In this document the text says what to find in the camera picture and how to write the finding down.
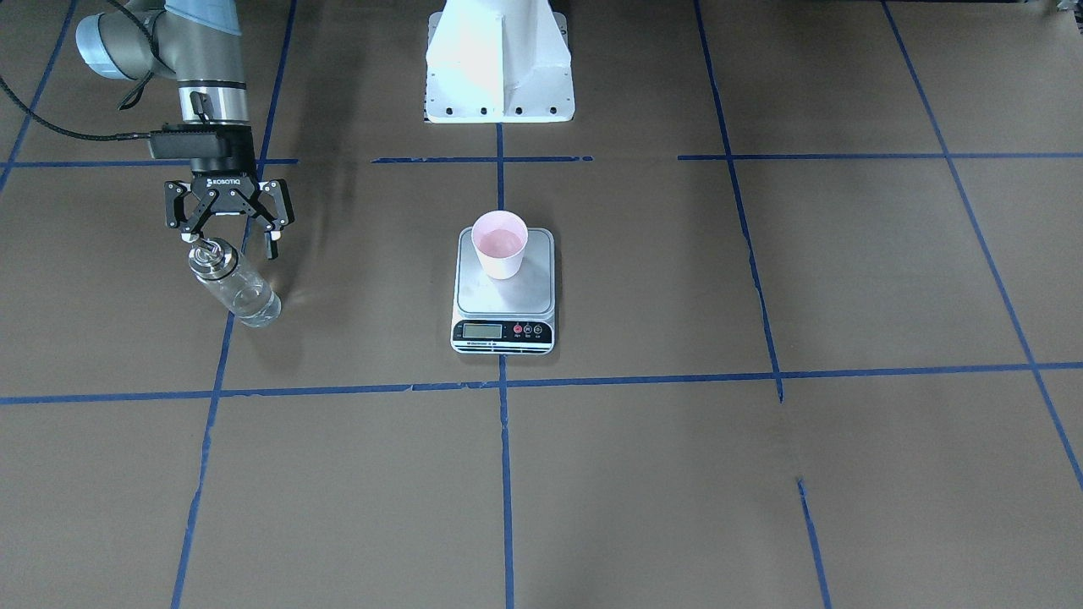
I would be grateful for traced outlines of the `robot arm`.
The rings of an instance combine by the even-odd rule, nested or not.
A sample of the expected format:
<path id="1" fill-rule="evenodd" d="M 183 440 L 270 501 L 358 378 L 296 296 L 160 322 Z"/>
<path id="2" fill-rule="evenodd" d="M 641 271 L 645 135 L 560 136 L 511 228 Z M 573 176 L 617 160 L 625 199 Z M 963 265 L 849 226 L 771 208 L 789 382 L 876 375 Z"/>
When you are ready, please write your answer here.
<path id="1" fill-rule="evenodd" d="M 76 43 L 101 77 L 175 81 L 181 120 L 146 138 L 156 161 L 188 161 L 192 169 L 190 181 L 164 186 L 166 225 L 193 243 L 213 217 L 247 216 L 275 259 L 293 204 L 284 181 L 258 178 L 235 3 L 130 1 L 81 20 Z"/>

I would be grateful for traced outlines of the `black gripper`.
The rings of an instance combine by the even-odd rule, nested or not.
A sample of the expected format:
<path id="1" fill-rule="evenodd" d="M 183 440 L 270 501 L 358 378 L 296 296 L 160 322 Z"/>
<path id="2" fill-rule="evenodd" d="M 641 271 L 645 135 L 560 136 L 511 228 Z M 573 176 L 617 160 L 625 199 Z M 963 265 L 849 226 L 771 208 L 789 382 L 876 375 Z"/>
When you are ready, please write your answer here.
<path id="1" fill-rule="evenodd" d="M 174 228 L 186 244 L 204 239 L 204 226 L 212 215 L 247 215 L 263 232 L 268 260 L 278 258 L 278 241 L 293 223 L 293 198 L 283 178 L 258 182 L 255 135 L 242 124 L 186 124 L 195 135 L 187 146 L 192 182 L 165 182 L 165 223 Z"/>

